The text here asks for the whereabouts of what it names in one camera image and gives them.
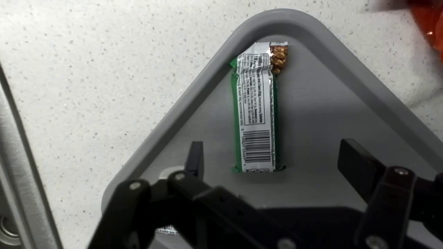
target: white countertop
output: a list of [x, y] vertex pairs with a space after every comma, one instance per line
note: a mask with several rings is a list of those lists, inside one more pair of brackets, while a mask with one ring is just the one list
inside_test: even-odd
[[443, 64], [409, 11], [382, 3], [0, 2], [0, 63], [64, 247], [86, 248], [107, 184], [231, 32], [265, 10], [319, 18], [443, 139]]

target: orange object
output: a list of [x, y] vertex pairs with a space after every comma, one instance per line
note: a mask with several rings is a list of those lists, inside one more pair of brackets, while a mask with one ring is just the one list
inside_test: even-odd
[[443, 0], [407, 0], [413, 17], [443, 60]]

